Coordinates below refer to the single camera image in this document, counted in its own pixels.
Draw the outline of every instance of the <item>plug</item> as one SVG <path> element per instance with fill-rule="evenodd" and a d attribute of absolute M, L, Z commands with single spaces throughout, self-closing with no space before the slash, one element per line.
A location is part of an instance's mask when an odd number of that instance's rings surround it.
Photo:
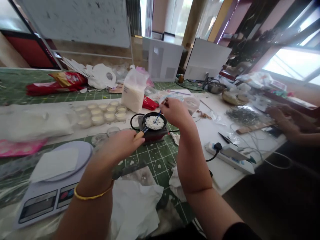
<path fill-rule="evenodd" d="M 216 143 L 213 148 L 217 151 L 220 152 L 222 150 L 222 146 L 221 143 Z"/>

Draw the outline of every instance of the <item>pink bag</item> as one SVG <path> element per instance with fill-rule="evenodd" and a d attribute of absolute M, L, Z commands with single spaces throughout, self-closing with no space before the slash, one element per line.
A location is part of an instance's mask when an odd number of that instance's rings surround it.
<path fill-rule="evenodd" d="M 143 67 L 136 67 L 136 70 L 143 74 L 147 73 L 146 69 Z M 150 77 L 147 80 L 147 86 L 154 87 L 153 81 L 151 81 Z"/>

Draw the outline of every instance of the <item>wooden handle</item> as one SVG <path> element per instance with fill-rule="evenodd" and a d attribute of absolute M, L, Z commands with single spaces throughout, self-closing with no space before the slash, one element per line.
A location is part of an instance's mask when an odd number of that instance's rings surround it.
<path fill-rule="evenodd" d="M 272 122 L 267 122 L 267 123 L 261 123 L 261 124 L 253 125 L 253 126 L 250 126 L 250 127 L 240 128 L 236 132 L 238 134 L 244 134 L 244 133 L 252 132 L 254 130 L 258 130 L 258 129 L 261 129 L 261 128 L 269 127 L 269 126 L 274 125 L 274 124 L 275 124 L 275 122 L 273 122 L 273 121 Z"/>
<path fill-rule="evenodd" d="M 133 141 L 136 141 L 140 138 L 142 138 L 144 136 L 144 132 L 143 131 L 140 131 L 137 133 L 137 135 L 134 137 Z"/>

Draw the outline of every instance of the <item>white board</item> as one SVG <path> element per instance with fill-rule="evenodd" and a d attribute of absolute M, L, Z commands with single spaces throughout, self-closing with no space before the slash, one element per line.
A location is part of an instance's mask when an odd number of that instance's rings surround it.
<path fill-rule="evenodd" d="M 20 0 L 45 38 L 130 47 L 125 0 Z"/>
<path fill-rule="evenodd" d="M 231 50 L 231 48 L 196 38 L 184 78 L 205 80 L 207 72 L 209 77 L 216 77 L 228 60 Z"/>
<path fill-rule="evenodd" d="M 183 46 L 149 39 L 148 71 L 153 82 L 174 82 Z"/>

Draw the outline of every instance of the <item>black sleeve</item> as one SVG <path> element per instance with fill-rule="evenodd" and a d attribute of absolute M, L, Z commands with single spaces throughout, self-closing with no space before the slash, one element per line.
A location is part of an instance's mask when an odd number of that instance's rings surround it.
<path fill-rule="evenodd" d="M 245 223 L 235 223 L 228 228 L 222 240 L 261 240 L 261 238 Z"/>

